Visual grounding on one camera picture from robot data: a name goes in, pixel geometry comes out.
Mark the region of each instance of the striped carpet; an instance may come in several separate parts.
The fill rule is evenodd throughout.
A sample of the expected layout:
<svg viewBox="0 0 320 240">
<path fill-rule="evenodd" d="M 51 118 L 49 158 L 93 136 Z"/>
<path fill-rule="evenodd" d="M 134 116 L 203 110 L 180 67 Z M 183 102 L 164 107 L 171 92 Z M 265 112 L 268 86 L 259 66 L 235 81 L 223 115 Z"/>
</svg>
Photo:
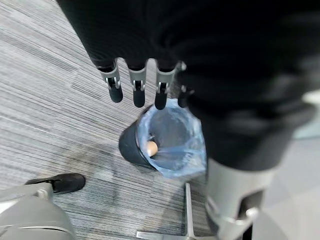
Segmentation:
<svg viewBox="0 0 320 240">
<path fill-rule="evenodd" d="M 79 192 L 56 196 L 80 240 L 131 240 L 136 230 L 184 232 L 183 182 L 134 166 L 118 150 L 139 115 L 119 60 L 115 104 L 53 0 L 0 0 L 0 190 L 38 177 L 84 174 Z M 146 103 L 155 96 L 148 63 Z M 204 180 L 191 183 L 196 235 L 204 225 Z"/>
</svg>

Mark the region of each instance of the prosthetic hand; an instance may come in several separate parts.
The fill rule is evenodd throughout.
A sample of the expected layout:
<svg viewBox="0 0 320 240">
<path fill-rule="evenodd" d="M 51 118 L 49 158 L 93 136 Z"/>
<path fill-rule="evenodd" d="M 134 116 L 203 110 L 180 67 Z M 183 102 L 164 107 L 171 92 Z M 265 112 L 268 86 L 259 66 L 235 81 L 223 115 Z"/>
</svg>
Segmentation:
<svg viewBox="0 0 320 240">
<path fill-rule="evenodd" d="M 101 72 L 110 97 L 123 94 L 126 60 L 133 102 L 145 102 L 146 61 L 157 60 L 155 105 L 177 74 L 179 104 L 202 123 L 211 229 L 234 240 L 259 213 L 263 194 L 319 88 L 320 3 L 220 0 L 57 0 Z"/>
</svg>

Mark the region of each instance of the prosthetic leg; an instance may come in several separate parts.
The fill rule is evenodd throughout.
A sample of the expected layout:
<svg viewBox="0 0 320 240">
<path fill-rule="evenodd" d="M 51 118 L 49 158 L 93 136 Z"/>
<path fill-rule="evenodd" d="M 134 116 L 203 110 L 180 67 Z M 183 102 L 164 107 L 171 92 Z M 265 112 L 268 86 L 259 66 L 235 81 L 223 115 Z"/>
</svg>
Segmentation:
<svg viewBox="0 0 320 240">
<path fill-rule="evenodd" d="M 86 184 L 78 173 L 33 179 L 0 192 L 2 240 L 75 240 L 67 214 L 51 202 L 54 194 L 72 193 Z"/>
</svg>

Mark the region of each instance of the metal joint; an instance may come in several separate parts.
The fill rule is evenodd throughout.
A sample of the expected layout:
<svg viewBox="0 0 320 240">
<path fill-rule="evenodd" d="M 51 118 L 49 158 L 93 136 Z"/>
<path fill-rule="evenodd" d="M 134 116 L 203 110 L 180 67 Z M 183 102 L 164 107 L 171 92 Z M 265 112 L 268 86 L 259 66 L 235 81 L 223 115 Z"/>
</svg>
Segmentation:
<svg viewBox="0 0 320 240">
<path fill-rule="evenodd" d="M 132 84 L 133 91 L 137 90 L 136 83 L 141 82 L 141 91 L 145 90 L 146 87 L 146 75 L 147 68 L 144 67 L 141 70 L 131 70 L 129 69 L 130 82 Z"/>
</svg>

